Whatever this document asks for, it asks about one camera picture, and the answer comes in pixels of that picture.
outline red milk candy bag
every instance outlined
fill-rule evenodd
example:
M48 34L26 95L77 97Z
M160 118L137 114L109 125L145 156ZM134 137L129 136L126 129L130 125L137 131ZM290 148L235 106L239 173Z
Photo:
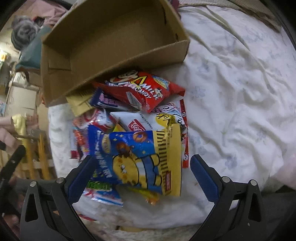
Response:
M148 113L169 95L185 94L185 89L175 83L136 70L111 78L105 84L93 82L93 85L118 100Z

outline barcode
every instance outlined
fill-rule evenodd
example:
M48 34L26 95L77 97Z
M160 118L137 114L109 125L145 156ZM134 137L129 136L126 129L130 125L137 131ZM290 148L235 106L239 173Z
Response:
M139 110L142 110L142 104L137 100L137 98L131 92L126 92L126 96L132 106L136 107Z

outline mattress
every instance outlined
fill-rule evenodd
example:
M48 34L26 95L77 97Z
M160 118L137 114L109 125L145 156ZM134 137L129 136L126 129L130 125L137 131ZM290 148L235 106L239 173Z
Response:
M178 11L191 38L188 55L182 64L150 72L186 88L189 157L200 154L221 176L245 183L255 179L260 190L276 191L289 174L289 169L280 175L279 170L296 142L296 52L291 41L283 29L276 32L234 9ZM68 104L49 108L49 138L59 177L78 164L70 159L72 119ZM199 224L213 207L190 168L182 170L181 197L162 197L156 206L125 188L119 192L123 207L88 197L73 206L98 223L145 229ZM177 240L178 233L170 240Z

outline metal screw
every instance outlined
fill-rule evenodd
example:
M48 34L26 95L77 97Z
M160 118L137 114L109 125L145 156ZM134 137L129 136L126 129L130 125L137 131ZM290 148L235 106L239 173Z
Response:
M229 177L222 177L222 181L225 183L230 182L230 178Z
M256 186L256 185L257 185L257 182L256 182L255 180L251 180L251 184L252 184L253 186Z
M30 183L30 186L31 186L31 187L35 187L36 183L37 183L37 182L32 181L32 182Z
M57 179L57 183L62 183L64 181L64 178L63 177L59 177L58 179Z

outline teal fabric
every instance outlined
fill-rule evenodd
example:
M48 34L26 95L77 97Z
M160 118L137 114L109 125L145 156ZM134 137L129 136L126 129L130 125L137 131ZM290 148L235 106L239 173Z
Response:
M24 69L30 70L39 70L40 71L40 58L41 58L41 36L47 34L51 31L51 27L44 26L36 34L36 37L33 41L25 48L22 52L18 64L15 66L15 70L23 71Z

